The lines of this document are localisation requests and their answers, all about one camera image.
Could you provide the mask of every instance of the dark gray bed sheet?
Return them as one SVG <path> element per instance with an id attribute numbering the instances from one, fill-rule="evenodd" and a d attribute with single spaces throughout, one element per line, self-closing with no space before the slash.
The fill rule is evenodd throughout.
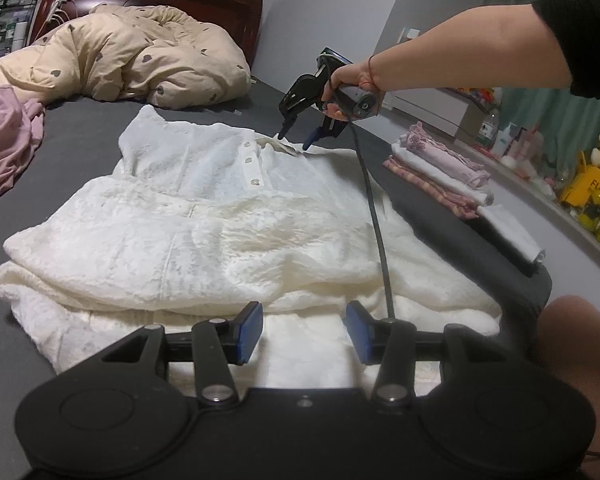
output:
<path id="1" fill-rule="evenodd" d="M 277 103 L 281 97 L 274 89 L 257 83 L 248 98 L 213 110 L 160 113 L 168 120 L 223 122 L 273 135 L 280 128 Z M 0 264 L 7 259 L 2 250 L 6 238 L 45 221 L 85 182 L 112 171 L 120 158 L 118 137 L 140 107 L 133 102 L 98 103 L 79 98 L 49 110 L 42 146 L 14 189 L 0 198 Z M 241 115 L 233 113 L 236 108 Z M 303 114 L 290 140 L 304 140 L 320 120 L 317 111 Z M 360 137 L 374 177 L 418 234 L 512 312 L 516 319 L 507 324 L 506 337 L 513 340 L 520 327 L 533 327 L 551 289 L 546 271 L 541 267 L 531 278 L 526 277 L 449 211 L 384 170 L 381 163 L 390 152 L 387 143 L 364 131 Z M 325 140 L 324 145 L 352 148 L 352 139 L 346 132 L 338 139 Z M 13 414 L 22 397 L 52 375 L 50 365 L 11 317 L 7 304 L 0 302 L 0 480 L 19 478 L 27 470 L 13 433 Z"/>

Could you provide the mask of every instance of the plaid cloth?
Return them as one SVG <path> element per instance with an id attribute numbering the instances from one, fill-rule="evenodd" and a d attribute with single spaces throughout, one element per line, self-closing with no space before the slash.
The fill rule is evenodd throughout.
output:
<path id="1" fill-rule="evenodd" d="M 427 177 L 419 174 L 417 171 L 407 168 L 396 160 L 393 155 L 390 156 L 383 164 L 392 173 L 395 173 L 403 180 L 418 186 L 426 194 L 432 197 L 436 202 L 445 206 L 449 211 L 456 215 L 461 220 L 471 220 L 478 218 L 476 209 L 478 207 L 470 198 L 453 193 L 446 190 L 444 187 L 430 181 Z"/>

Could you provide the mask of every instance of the black cable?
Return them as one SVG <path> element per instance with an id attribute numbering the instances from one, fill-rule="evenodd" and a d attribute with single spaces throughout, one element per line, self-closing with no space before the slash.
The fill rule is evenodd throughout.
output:
<path id="1" fill-rule="evenodd" d="M 380 256 L 380 269 L 382 272 L 382 282 L 384 283 L 384 298 L 386 300 L 386 314 L 387 317 L 395 319 L 395 308 L 394 308 L 394 294 L 391 290 L 391 279 L 389 277 L 389 265 L 386 262 L 386 251 L 384 250 L 384 242 L 382 241 L 382 231 L 380 230 L 380 224 L 378 223 L 378 213 L 376 212 L 376 204 L 374 203 L 374 192 L 371 188 L 371 181 L 369 180 L 369 172 L 366 168 L 365 159 L 362 157 L 360 151 L 360 140 L 358 139 L 358 132 L 356 131 L 352 117 L 350 117 L 344 106 L 340 103 L 338 95 L 336 94 L 333 84 L 331 83 L 331 69 L 328 64 L 325 64 L 327 68 L 327 74 L 329 76 L 329 86 L 331 93 L 336 104 L 340 107 L 342 113 L 346 116 L 349 123 L 349 128 L 353 134 L 353 143 L 356 147 L 356 155 L 358 156 L 358 163 L 362 170 L 362 177 L 365 181 L 365 192 L 366 200 L 369 204 L 369 212 L 371 213 L 371 222 L 374 226 L 374 233 L 376 234 L 376 243 L 378 245 L 378 254 Z"/>

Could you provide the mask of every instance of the purple clothing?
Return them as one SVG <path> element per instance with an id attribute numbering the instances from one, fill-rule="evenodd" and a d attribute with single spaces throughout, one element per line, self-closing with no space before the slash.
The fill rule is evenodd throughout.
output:
<path id="1" fill-rule="evenodd" d="M 484 186 L 491 178 L 489 172 L 483 169 L 483 165 L 433 140 L 422 127 L 422 123 L 414 124 L 406 134 L 400 136 L 400 145 L 473 189 Z"/>
<path id="2" fill-rule="evenodd" d="M 44 111 L 39 101 L 21 104 L 11 86 L 0 86 L 0 195 L 13 187 L 42 142 Z"/>

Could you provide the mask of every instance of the folded pink towel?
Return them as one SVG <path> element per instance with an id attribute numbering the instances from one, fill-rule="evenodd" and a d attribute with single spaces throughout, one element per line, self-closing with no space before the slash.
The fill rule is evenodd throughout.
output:
<path id="1" fill-rule="evenodd" d="M 398 160 L 390 156 L 383 164 L 392 173 L 395 173 L 402 179 L 418 186 L 427 193 L 436 202 L 445 206 L 449 211 L 462 220 L 471 220 L 478 218 L 476 208 L 478 207 L 470 198 L 446 190 L 444 187 L 429 180 L 426 176 L 419 174 L 413 168 L 407 168 Z"/>
<path id="2" fill-rule="evenodd" d="M 0 86 L 0 195 L 13 187 L 42 142 L 44 111 L 39 101 L 21 104 L 11 86 Z"/>
<path id="3" fill-rule="evenodd" d="M 491 178 L 489 172 L 483 169 L 483 165 L 432 139 L 422 127 L 422 123 L 414 124 L 406 134 L 400 136 L 400 145 L 473 189 L 483 186 Z"/>

